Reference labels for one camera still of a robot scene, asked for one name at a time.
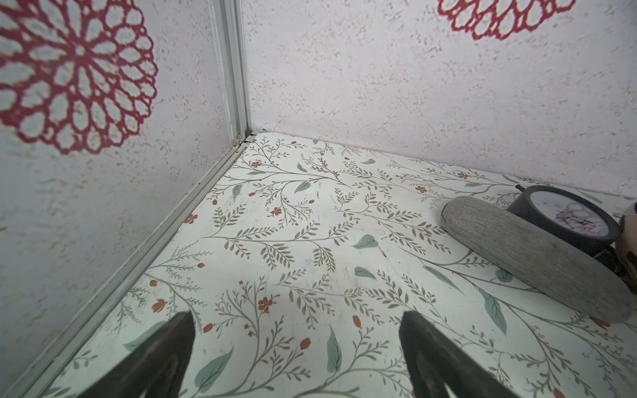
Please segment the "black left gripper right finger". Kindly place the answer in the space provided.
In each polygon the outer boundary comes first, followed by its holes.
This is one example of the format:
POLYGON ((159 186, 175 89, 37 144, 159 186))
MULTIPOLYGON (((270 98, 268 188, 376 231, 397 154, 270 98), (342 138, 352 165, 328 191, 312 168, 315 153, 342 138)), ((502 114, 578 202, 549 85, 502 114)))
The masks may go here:
POLYGON ((515 397, 416 311, 403 313, 399 338, 416 397, 515 397))

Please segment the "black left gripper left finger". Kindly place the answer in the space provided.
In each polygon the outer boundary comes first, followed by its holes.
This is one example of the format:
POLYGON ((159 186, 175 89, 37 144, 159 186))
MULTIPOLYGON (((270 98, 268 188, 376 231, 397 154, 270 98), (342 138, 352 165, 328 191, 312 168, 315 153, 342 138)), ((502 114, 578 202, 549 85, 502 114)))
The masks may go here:
POLYGON ((79 396, 178 397, 195 337, 192 314, 177 313, 79 396))

